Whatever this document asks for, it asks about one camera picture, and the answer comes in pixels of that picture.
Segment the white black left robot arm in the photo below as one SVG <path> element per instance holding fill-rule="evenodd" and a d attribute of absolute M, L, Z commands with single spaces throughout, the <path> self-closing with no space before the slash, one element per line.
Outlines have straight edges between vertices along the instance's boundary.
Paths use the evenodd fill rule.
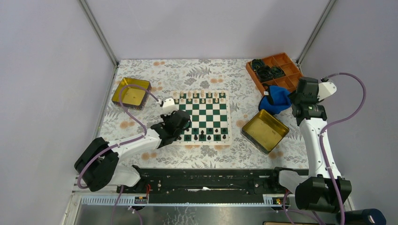
<path fill-rule="evenodd" d="M 115 143 L 103 137 L 95 138 L 74 164 L 79 174 L 77 186 L 96 192 L 115 184 L 128 186 L 135 193 L 143 191 L 145 179 L 133 166 L 123 166 L 121 161 L 170 145 L 191 125 L 190 115 L 183 110 L 161 115 L 161 118 L 162 122 L 145 128 L 143 133 Z"/>

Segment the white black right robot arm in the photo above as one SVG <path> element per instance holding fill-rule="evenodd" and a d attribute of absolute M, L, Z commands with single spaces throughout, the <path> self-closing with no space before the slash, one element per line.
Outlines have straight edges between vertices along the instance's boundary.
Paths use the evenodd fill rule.
<path fill-rule="evenodd" d="M 331 91 L 336 87 L 332 82 L 319 83 L 314 78 L 301 77 L 296 90 L 289 95 L 292 115 L 306 145 L 308 177 L 302 177 L 293 169 L 281 169 L 269 180 L 269 187 L 275 193 L 291 191 L 301 210 L 338 213 L 352 186 L 337 169 L 323 130 L 328 124 L 326 110 L 319 104 L 324 89 Z"/>

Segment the green white chess board mat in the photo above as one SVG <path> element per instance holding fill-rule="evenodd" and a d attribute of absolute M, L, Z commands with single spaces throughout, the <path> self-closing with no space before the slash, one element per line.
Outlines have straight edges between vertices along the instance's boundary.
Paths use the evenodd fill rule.
<path fill-rule="evenodd" d="M 191 117 L 191 126 L 181 133 L 181 140 L 173 145 L 231 145 L 233 141 L 229 92 L 227 90 L 173 90 L 170 92 L 179 110 L 186 111 Z M 227 128 L 227 134 L 221 134 L 221 129 Z M 201 130 L 211 140 L 200 141 Z"/>

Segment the orange compartment tray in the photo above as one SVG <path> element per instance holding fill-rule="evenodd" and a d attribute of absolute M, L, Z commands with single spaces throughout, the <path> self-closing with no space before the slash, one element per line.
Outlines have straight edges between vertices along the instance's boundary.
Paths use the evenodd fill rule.
<path fill-rule="evenodd" d="M 296 90 L 302 72 L 286 53 L 253 59 L 246 63 L 246 70 L 262 95 L 269 86 L 279 86 L 289 92 Z"/>

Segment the gold tin lid left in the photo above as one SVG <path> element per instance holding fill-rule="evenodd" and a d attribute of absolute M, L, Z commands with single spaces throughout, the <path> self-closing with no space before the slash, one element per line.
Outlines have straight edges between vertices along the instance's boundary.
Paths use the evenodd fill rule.
<path fill-rule="evenodd" d="M 125 88 L 123 92 L 121 92 L 121 90 L 128 85 L 137 85 L 148 91 L 152 89 L 149 81 L 124 77 L 116 88 L 111 101 L 115 105 L 120 106 L 119 97 L 121 97 L 122 103 L 126 108 L 142 111 L 149 98 L 149 94 L 138 87 L 132 86 Z"/>

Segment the gold tin box right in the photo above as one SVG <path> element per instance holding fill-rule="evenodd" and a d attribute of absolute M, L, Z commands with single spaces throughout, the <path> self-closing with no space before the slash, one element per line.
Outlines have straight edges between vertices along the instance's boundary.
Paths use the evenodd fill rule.
<path fill-rule="evenodd" d="M 265 110 L 260 110 L 242 128 L 241 134 L 260 152 L 268 155 L 290 129 Z"/>

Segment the floral tablecloth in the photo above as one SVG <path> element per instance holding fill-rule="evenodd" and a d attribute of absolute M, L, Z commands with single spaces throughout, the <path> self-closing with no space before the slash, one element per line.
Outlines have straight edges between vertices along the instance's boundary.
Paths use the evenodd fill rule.
<path fill-rule="evenodd" d="M 241 128 L 258 112 L 261 99 L 246 63 L 246 59 L 120 61 L 112 91 L 126 77 L 149 81 L 157 98 L 168 98 L 174 90 L 226 90 L 232 122 L 231 145 L 168 145 L 135 154 L 123 164 L 141 168 L 307 169 L 305 142 L 291 109 L 277 115 L 289 133 L 269 154 L 264 155 L 241 135 Z"/>

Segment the dark cylinder bottle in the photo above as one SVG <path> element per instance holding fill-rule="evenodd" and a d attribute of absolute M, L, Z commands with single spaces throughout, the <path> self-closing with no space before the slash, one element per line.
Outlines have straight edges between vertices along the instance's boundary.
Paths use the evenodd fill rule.
<path fill-rule="evenodd" d="M 386 225 L 383 213 L 378 209 L 363 209 L 344 212 L 345 225 Z"/>

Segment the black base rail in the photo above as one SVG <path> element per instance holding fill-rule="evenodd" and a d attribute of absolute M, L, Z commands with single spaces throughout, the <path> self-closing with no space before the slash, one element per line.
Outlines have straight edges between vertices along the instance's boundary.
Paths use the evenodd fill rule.
<path fill-rule="evenodd" d="M 149 203 L 262 203 L 263 195 L 284 195 L 282 167 L 274 169 L 165 169 L 136 167 L 140 180 L 118 187 L 124 194 L 143 194 Z"/>

